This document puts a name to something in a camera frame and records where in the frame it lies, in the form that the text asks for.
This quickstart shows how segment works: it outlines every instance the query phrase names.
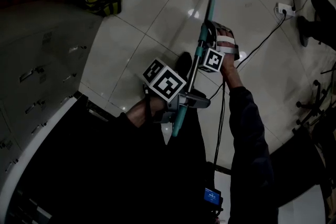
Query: mop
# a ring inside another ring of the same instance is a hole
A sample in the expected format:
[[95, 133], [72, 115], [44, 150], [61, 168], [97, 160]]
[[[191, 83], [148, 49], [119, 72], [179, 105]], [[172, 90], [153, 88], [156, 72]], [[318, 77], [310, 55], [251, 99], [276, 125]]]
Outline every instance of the mop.
[[[214, 7], [215, 7], [215, 0], [209, 0], [205, 18], [204, 18], [204, 21], [201, 27], [201, 33], [198, 39], [198, 46], [196, 48], [192, 68], [191, 68], [189, 79], [186, 85], [187, 95], [190, 94], [194, 86], [197, 70], [200, 65], [200, 60], [202, 58], [203, 50], [206, 46], [207, 36], [209, 32], [209, 24], [207, 22], [212, 20], [213, 13], [214, 13]], [[187, 109], [188, 109], [188, 105], [181, 105], [181, 104], [179, 105], [179, 110], [177, 112], [176, 119], [175, 119], [174, 126], [173, 126], [172, 136], [178, 135], [179, 130], [182, 127]]]

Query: sleeve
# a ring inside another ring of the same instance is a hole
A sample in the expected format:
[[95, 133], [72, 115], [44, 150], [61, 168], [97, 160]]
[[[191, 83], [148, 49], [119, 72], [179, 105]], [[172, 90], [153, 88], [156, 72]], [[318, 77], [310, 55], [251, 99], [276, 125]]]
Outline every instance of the sleeve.
[[231, 176], [229, 224], [278, 223], [274, 178], [264, 125], [252, 94], [244, 87], [230, 92], [230, 128], [235, 155]]

